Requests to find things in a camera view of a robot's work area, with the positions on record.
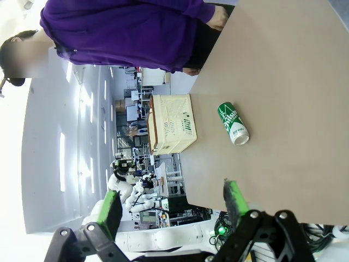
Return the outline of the person's left hand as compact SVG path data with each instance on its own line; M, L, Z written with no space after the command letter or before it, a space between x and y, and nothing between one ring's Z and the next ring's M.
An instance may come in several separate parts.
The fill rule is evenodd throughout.
M222 6L215 6L212 18L206 23L210 28L222 31L228 21L228 13Z

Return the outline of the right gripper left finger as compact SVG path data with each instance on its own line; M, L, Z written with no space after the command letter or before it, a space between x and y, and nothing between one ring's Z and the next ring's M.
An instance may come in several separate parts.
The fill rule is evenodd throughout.
M97 255L101 261L129 261L115 243L122 217L120 193L107 192L95 222L88 222L78 230L58 228L50 242L45 261L85 261Z

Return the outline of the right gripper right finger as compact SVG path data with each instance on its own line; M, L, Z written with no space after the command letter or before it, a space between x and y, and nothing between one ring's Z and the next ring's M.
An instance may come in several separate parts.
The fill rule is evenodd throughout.
M245 261L256 243L265 243L275 261L314 261L300 224L290 210L274 215L253 210L236 181L224 180L223 197L232 233L215 255L215 261Z

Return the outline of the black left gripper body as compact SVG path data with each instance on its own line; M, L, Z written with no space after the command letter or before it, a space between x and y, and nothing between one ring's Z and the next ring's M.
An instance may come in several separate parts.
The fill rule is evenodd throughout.
M117 159L116 160L116 173L119 175L126 175L129 169L133 168L133 160L131 159Z

